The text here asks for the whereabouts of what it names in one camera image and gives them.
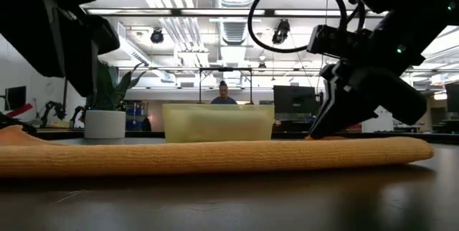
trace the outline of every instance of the green leaves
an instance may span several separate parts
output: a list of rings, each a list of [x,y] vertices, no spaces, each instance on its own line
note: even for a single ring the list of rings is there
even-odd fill
[[[115,87],[118,84],[118,70],[114,66],[109,66],[108,73],[110,73],[113,87]]]
[[[137,64],[133,71],[137,69],[142,63]],[[97,91],[94,96],[87,100],[88,105],[94,105],[98,110],[115,110],[124,97],[129,88],[137,85],[138,81],[146,72],[142,72],[137,78],[131,81],[132,72],[126,73],[119,83],[118,72],[115,67],[108,66],[107,64],[98,61],[98,83]]]
[[[134,88],[134,87],[137,85],[138,81],[139,81],[139,80],[141,79],[141,77],[143,76],[143,74],[145,74],[145,73],[146,73],[146,72],[142,72],[138,77],[136,77],[135,79],[131,80],[131,83],[129,84],[128,89]]]

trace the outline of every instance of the white wall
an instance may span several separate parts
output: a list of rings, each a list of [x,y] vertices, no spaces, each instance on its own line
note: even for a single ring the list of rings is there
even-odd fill
[[[16,118],[22,121],[30,121],[35,118],[35,103],[41,110],[47,101],[62,102],[64,97],[64,80],[57,77],[41,76],[12,45],[0,35],[0,95],[4,95],[5,88],[26,86],[26,103],[30,103],[34,108],[26,113],[18,115]],[[0,111],[4,111],[4,99],[0,99]],[[85,99],[82,98],[73,86],[68,85],[67,89],[67,116],[66,120],[71,119],[77,105],[84,105]],[[57,121],[51,110],[48,122]]]
[[[394,130],[394,120],[392,114],[388,110],[379,106],[374,112],[378,115],[378,118],[371,118],[363,121],[361,123],[362,132],[373,133],[375,131]]]
[[[427,98],[427,110],[425,114],[418,120],[420,123],[424,123],[424,125],[420,126],[420,130],[422,132],[432,132],[432,116],[430,115],[430,109],[432,107],[432,101],[430,98]]]

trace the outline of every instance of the fluorescent light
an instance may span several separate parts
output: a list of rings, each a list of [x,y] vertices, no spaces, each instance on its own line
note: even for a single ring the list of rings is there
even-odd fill
[[[134,67],[118,67],[119,70],[134,70]],[[137,67],[136,70],[150,70],[148,67]]]
[[[143,89],[147,89],[147,90],[158,90],[158,89],[161,89],[161,90],[176,90],[177,88],[179,88],[179,87],[176,87],[176,86],[173,86],[173,87],[134,87],[132,89],[138,89],[138,90],[143,90]]]
[[[435,99],[435,100],[445,100],[445,99],[448,99],[448,95],[446,95],[446,93],[434,94],[433,95],[433,99]]]
[[[319,68],[281,68],[281,67],[278,67],[278,68],[252,68],[253,71],[265,71],[265,72],[269,72],[269,71],[276,71],[276,72],[292,72],[292,71],[297,71],[297,72],[320,72],[321,69]]]
[[[243,15],[249,14],[249,9],[182,9],[183,15]],[[256,9],[254,11],[255,16],[265,14],[264,9]]]
[[[383,16],[386,16],[388,13],[389,12],[384,11],[384,12],[381,12],[381,13],[377,14],[377,13],[374,13],[372,11],[367,11],[365,16],[366,17],[383,17]]]
[[[101,16],[171,15],[170,9],[86,9],[86,12]]]
[[[408,69],[405,70],[406,73],[409,72],[436,72],[436,73],[458,73],[459,69]]]
[[[198,67],[151,67],[150,70],[199,70]]]
[[[295,9],[295,10],[288,10],[288,9],[276,9],[274,11],[274,15],[278,16],[339,16],[339,11],[327,11],[326,10],[305,10],[305,9]]]
[[[247,19],[209,19],[210,23],[245,23]],[[253,23],[261,23],[261,19],[252,19]]]

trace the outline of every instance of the desk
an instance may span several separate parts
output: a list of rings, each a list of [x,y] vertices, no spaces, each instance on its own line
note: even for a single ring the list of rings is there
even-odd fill
[[[459,120],[443,120],[432,129],[435,133],[459,133]]]
[[[427,161],[370,169],[2,180],[0,227],[457,230],[459,147],[435,145],[435,150]]]

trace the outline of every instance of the black cable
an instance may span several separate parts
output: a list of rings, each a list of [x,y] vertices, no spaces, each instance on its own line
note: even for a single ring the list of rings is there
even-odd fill
[[[347,28],[347,23],[346,23],[346,20],[347,20],[347,12],[346,12],[346,5],[344,4],[344,1],[343,0],[335,0],[336,3],[338,4],[338,8],[339,8],[339,12],[340,12],[340,15],[341,15],[341,18],[340,18],[340,21],[339,21],[339,29],[341,31],[346,31],[346,28]],[[264,43],[262,43],[256,36],[255,36],[255,33],[253,32],[253,29],[252,29],[252,18],[253,18],[253,14],[255,13],[255,9],[257,8],[257,5],[260,3],[260,0],[254,0],[253,1],[253,4],[252,4],[252,7],[250,7],[250,11],[249,11],[249,15],[247,17],[247,28],[248,28],[248,32],[249,32],[249,35],[250,37],[252,37],[253,41],[258,44],[260,47],[264,48],[264,49],[267,49],[267,50],[270,50],[271,52],[279,52],[279,53],[291,53],[291,52],[299,52],[299,51],[302,51],[302,50],[305,50],[308,45],[305,45],[305,46],[302,46],[302,47],[297,47],[297,48],[293,48],[293,49],[279,49],[279,48],[274,48],[274,47],[271,47],[269,45],[266,45]]]
[[[322,55],[322,62],[321,62],[321,67],[319,69],[322,69],[323,67],[323,55]],[[320,75],[317,76],[317,85],[316,85],[316,89],[318,90],[318,84],[320,83],[321,79],[320,79]]]
[[[359,25],[357,27],[357,30],[361,30],[364,28],[364,25],[365,25],[365,16],[366,16],[365,4],[359,1],[359,3],[357,4],[357,7],[359,8]]]
[[[357,30],[363,29],[365,24],[365,4],[362,1],[358,1],[356,8],[352,11],[352,13],[346,19],[346,25],[357,15],[359,14],[359,25]]]
[[[293,45],[296,47],[296,43],[295,43],[295,39],[293,38],[293,35],[291,34],[290,36],[292,37]],[[300,63],[301,63],[301,67],[303,68],[304,75],[305,75],[306,78],[308,79],[309,85],[312,87],[313,85],[311,84],[311,81],[309,80],[308,73],[306,72],[306,69],[304,68],[304,64],[303,64],[303,60],[301,59],[300,52],[296,52],[296,56],[298,57],[298,60],[299,60]]]

